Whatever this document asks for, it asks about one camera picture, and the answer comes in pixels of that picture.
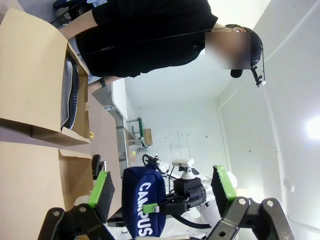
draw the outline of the black strap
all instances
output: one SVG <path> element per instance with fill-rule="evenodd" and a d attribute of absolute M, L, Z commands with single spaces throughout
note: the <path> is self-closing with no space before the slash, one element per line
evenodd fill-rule
<path fill-rule="evenodd" d="M 104 89 L 104 88 L 106 88 L 106 87 L 107 87 L 107 84 L 105 83 L 105 80 L 104 80 L 104 78 L 103 78 L 103 77 L 102 77 L 102 78 L 100 78 L 98 81 L 99 81 L 99 83 L 101 84 L 102 89 Z"/>

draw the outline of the person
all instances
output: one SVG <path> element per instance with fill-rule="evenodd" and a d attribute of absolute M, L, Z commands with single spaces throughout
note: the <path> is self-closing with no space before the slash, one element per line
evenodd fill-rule
<path fill-rule="evenodd" d="M 244 62 L 260 60 L 262 42 L 249 28 L 217 21 L 207 0 L 108 0 L 60 32 L 90 71 L 93 93 L 120 78 L 188 64 L 208 43 L 231 61 L 231 76 L 240 77 L 250 68 Z M 239 32 L 250 33 L 249 41 Z"/>

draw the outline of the black t-shirt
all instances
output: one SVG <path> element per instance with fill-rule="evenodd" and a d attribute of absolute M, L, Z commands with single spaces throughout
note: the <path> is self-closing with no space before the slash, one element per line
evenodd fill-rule
<path fill-rule="evenodd" d="M 188 64 L 205 48 L 204 32 L 188 33 L 210 32 L 218 20 L 207 0 L 108 0 L 92 14 L 98 26 L 75 38 L 98 77 L 136 77 Z"/>

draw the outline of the blue bag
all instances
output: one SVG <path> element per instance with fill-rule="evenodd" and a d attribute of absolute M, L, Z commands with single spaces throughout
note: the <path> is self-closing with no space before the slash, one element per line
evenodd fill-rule
<path fill-rule="evenodd" d="M 165 181 L 149 162 L 147 166 L 126 168 L 122 179 L 122 217 L 132 238 L 160 237 L 166 223 L 161 212 L 143 213 L 142 205 L 161 203 L 166 199 Z"/>

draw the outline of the black cap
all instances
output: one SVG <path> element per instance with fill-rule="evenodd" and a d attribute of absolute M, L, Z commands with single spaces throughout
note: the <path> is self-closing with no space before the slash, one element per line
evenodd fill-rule
<path fill-rule="evenodd" d="M 228 24 L 227 28 L 243 28 L 247 33 L 250 33 L 250 66 L 256 65 L 261 57 L 263 51 L 263 44 L 258 36 L 253 30 L 247 27 L 242 27 L 236 24 Z M 242 75 L 243 69 L 233 69 L 230 72 L 231 77 L 237 79 Z"/>

